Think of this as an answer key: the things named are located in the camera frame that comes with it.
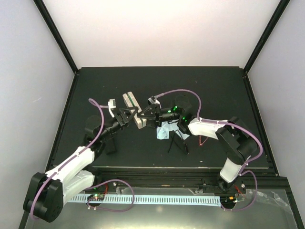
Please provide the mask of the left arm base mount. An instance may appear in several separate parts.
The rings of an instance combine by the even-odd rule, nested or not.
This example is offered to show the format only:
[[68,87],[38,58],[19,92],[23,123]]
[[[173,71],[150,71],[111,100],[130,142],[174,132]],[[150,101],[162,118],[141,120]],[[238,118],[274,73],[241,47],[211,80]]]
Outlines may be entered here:
[[104,201],[106,194],[109,192],[109,184],[106,183],[99,187],[94,187],[92,193],[88,195],[86,199],[86,205],[88,209],[96,210]]

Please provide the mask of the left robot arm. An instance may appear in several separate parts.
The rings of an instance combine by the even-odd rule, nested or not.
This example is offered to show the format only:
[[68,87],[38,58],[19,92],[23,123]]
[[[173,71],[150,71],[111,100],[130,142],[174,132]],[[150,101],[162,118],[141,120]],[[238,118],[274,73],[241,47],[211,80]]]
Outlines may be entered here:
[[55,168],[32,176],[23,209],[33,218],[53,222],[75,195],[102,186],[102,178],[91,163],[102,154],[106,141],[129,124],[138,108],[114,108],[112,112],[107,126],[104,126],[103,115],[90,116],[86,120],[83,144]]

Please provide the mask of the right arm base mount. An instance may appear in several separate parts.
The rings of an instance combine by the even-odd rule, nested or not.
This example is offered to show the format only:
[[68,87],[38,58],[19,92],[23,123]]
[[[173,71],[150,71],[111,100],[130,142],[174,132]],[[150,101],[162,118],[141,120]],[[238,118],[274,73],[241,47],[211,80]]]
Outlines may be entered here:
[[221,177],[203,179],[200,189],[203,193],[218,196],[221,206],[229,210],[233,210],[238,202],[246,199],[243,188],[240,189],[234,182],[227,183]]

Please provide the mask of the light blue cleaning cloth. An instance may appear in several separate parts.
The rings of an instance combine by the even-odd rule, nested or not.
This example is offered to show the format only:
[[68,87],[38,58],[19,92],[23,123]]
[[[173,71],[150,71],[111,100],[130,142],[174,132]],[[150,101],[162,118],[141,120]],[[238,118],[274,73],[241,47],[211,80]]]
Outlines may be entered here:
[[177,123],[178,120],[163,122],[161,127],[157,127],[156,129],[157,139],[159,140],[169,139],[171,132],[177,134],[182,140],[187,139],[190,135],[184,134],[182,131],[180,131]]

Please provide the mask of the grey glasses case green lining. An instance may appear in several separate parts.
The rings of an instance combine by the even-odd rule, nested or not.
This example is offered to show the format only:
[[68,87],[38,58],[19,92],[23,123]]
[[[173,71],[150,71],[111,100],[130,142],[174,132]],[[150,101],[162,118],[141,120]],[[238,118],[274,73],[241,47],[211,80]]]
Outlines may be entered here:
[[139,112],[142,111],[138,101],[136,100],[135,96],[132,92],[127,92],[122,95],[125,105],[128,108],[131,108],[131,113],[133,114],[133,120],[135,121],[136,126],[138,129],[142,129],[146,126],[146,119],[142,118],[139,115]]

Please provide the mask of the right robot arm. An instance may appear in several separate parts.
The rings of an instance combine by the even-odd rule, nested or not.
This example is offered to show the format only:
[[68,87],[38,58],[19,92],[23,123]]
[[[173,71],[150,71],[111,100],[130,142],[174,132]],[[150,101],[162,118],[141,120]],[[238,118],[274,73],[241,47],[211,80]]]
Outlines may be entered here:
[[241,176],[249,162],[256,160],[263,152],[261,142],[237,117],[211,120],[193,115],[192,105],[184,95],[176,97],[171,108],[162,108],[158,96],[150,97],[148,103],[138,112],[137,118],[141,120],[142,127],[156,128],[159,139],[177,131],[181,138],[205,136],[220,142],[226,153],[226,161],[216,181],[221,192],[232,189],[234,181]]

